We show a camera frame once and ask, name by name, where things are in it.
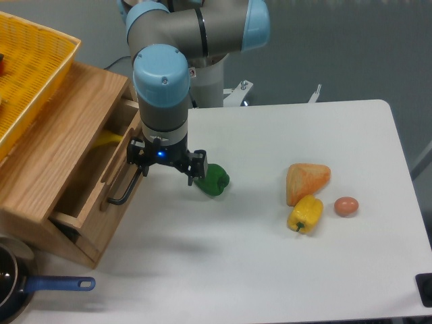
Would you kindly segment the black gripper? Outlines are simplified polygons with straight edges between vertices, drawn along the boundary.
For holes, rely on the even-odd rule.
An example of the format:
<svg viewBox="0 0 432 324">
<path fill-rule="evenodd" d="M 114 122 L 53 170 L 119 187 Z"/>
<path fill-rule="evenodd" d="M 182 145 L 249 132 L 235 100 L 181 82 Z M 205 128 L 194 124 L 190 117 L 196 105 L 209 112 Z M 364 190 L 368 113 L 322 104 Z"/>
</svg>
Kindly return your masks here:
<svg viewBox="0 0 432 324">
<path fill-rule="evenodd" d="M 205 179 L 207 174 L 207 152 L 188 150 L 187 131 L 157 132 L 143 130 L 144 141 L 132 137 L 127 145 L 126 159 L 136 165 L 146 177 L 149 167 L 160 164 L 173 167 L 188 177 L 191 186 L 196 179 Z"/>
</svg>

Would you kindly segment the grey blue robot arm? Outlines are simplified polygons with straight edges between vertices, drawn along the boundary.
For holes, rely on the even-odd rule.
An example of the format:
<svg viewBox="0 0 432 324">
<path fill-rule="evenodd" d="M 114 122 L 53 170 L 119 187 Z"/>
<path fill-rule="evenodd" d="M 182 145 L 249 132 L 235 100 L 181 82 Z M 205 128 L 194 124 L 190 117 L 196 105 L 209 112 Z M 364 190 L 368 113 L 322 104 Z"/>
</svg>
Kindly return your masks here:
<svg viewBox="0 0 432 324">
<path fill-rule="evenodd" d="M 146 176 L 154 164 L 204 178 L 207 154 L 188 150 L 191 77 L 196 59 L 222 57 L 267 44 L 270 18 L 264 1 L 118 1 L 126 26 L 132 81 L 143 139 L 128 144 L 127 160 Z"/>
</svg>

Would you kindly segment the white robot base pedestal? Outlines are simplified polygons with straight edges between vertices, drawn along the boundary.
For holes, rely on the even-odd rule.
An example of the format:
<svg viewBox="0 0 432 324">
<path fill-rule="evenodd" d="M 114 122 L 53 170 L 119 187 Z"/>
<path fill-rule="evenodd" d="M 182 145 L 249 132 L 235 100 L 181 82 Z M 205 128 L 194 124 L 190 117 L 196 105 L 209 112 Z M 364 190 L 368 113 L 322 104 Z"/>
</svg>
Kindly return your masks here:
<svg viewBox="0 0 432 324">
<path fill-rule="evenodd" d="M 194 108 L 248 106 L 254 84 L 241 81 L 235 88 L 224 88 L 224 63 L 228 55 L 189 61 L 190 98 Z"/>
</svg>

